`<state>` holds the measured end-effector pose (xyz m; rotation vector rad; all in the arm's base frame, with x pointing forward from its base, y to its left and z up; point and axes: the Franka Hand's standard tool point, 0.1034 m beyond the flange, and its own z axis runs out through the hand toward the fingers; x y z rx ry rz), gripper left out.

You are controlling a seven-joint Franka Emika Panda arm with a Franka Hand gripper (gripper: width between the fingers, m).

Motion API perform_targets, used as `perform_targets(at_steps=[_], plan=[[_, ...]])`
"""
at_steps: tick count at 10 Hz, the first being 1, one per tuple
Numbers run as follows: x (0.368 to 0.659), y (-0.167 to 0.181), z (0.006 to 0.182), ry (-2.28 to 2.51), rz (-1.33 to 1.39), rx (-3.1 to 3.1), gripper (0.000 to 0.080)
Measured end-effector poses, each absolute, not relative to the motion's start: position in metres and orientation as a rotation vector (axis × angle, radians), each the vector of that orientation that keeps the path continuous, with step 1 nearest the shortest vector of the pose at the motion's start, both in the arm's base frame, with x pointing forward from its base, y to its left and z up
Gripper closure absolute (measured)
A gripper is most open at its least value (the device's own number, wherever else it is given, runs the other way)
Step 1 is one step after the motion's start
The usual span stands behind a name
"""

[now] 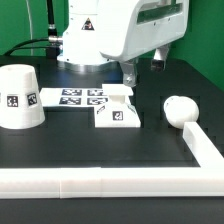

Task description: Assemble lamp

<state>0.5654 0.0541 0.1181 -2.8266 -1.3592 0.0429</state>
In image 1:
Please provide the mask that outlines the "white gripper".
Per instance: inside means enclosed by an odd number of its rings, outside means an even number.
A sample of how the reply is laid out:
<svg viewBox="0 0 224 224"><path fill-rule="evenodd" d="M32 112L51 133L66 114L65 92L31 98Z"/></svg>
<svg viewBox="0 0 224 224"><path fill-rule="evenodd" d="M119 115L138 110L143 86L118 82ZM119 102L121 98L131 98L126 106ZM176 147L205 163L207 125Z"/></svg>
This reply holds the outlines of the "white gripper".
<svg viewBox="0 0 224 224"><path fill-rule="evenodd" d="M99 0L97 47L121 62L124 85L136 86L136 57L156 48L151 70L165 69L170 42L186 32L188 9L189 0Z"/></svg>

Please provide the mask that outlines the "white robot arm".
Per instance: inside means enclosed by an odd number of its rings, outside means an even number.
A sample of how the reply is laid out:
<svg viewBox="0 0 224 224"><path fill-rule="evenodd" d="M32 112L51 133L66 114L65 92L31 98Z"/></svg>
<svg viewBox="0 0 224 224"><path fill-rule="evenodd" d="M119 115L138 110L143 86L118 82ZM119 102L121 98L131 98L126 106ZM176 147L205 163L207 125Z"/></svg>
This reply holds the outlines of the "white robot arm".
<svg viewBox="0 0 224 224"><path fill-rule="evenodd" d="M77 72L120 67L137 84L138 58L150 51L153 71L165 69L170 45L187 29L189 0L68 0L60 66Z"/></svg>

